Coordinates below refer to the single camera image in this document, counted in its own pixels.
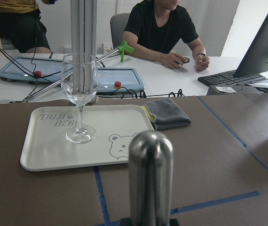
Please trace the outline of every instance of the office chair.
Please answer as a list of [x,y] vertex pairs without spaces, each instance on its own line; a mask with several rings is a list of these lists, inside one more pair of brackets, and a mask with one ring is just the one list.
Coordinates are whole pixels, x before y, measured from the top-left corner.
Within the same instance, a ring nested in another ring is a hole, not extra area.
[[129,19],[129,13],[114,15],[110,20],[110,29],[113,48],[119,46],[122,42],[124,29]]
[[7,38],[1,38],[1,45],[2,45],[2,49],[3,50],[11,50],[11,49],[17,49],[12,41],[10,39]]

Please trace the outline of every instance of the gray towel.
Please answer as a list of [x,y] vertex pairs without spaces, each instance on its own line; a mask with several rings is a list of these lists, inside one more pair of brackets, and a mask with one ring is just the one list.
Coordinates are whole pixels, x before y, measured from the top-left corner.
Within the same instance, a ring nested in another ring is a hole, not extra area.
[[147,115],[155,130],[191,124],[187,114],[170,98],[148,101],[143,107],[147,109]]

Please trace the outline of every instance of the brown tabletop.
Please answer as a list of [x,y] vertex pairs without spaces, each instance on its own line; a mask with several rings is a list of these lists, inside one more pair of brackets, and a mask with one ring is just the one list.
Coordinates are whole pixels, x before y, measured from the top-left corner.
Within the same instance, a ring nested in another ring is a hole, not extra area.
[[[96,104],[149,100],[99,98]],[[181,225],[268,225],[268,94],[173,100],[192,124],[162,131],[174,147],[171,218]],[[0,225],[110,225],[130,217],[127,164],[22,168],[31,112],[65,105],[71,104],[0,105]],[[253,121],[242,117],[249,114]]]

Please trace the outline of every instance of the white tray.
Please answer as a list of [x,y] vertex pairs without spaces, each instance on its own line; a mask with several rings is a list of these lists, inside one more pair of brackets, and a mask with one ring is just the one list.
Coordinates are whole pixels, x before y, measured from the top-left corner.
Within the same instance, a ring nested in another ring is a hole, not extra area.
[[88,143],[74,144],[65,133],[78,120],[76,107],[34,110],[20,157],[23,168],[43,171],[128,162],[133,137],[153,130],[145,111],[136,105],[85,106],[83,119],[96,136]]

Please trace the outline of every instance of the green handle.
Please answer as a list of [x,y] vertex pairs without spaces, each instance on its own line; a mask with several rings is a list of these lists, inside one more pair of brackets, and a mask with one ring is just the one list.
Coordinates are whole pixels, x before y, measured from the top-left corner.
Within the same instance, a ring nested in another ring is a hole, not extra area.
[[129,53],[132,53],[134,51],[134,49],[132,47],[128,46],[126,41],[122,41],[120,46],[117,46],[117,48],[118,48],[118,53],[121,56],[121,58],[120,58],[121,62],[124,62],[125,51],[127,51]]

